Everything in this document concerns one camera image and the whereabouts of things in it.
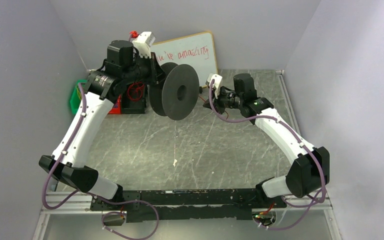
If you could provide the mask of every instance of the whiteboard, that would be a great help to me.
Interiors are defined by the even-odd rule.
[[[200,86],[205,85],[210,74],[218,73],[213,34],[209,31],[154,43],[151,51],[160,66],[168,62],[191,65]]]

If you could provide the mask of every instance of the red handwritten text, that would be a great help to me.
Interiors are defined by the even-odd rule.
[[[164,57],[158,55],[158,56],[156,57],[156,60],[157,60],[158,62],[164,61]]]
[[[167,54],[168,59],[173,60],[173,53],[171,53],[171,52],[169,52],[169,53],[164,52],[164,53]]]
[[[179,52],[177,54],[177,57],[178,59],[185,59],[187,57],[201,56],[201,55],[204,55],[204,56],[206,55],[205,59],[208,59],[210,57],[207,46],[203,46],[201,48],[195,47],[192,49],[184,50],[182,52]]]

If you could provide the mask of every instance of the white wall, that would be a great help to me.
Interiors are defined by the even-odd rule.
[[[38,162],[64,136],[85,73],[48,0],[0,0],[0,240],[32,239],[46,176]]]
[[[284,69],[320,0],[51,0],[86,66],[130,31],[157,42],[212,31],[219,69]]]
[[[384,239],[384,0],[322,0],[286,67],[345,240]]]

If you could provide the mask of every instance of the black mounting bar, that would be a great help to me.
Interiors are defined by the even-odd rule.
[[[252,209],[286,208],[281,197],[263,198],[256,188],[192,189],[192,190],[124,190],[125,201],[143,200],[154,205],[160,220],[236,218],[250,220]],[[94,199],[91,211],[113,211],[104,202]],[[151,207],[126,204],[127,223],[155,220]]]

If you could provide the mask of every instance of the black disc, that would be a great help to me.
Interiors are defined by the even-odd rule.
[[[194,109],[200,93],[200,81],[188,64],[173,68],[162,87],[162,108],[173,120],[186,118]]]
[[[168,75],[175,67],[177,67],[177,63],[174,62],[166,62],[161,65],[161,68],[166,75]],[[162,92],[164,82],[165,81],[161,81],[160,84],[149,86],[149,103],[151,104],[151,108],[156,114],[163,117],[167,116],[164,112],[162,103]]]

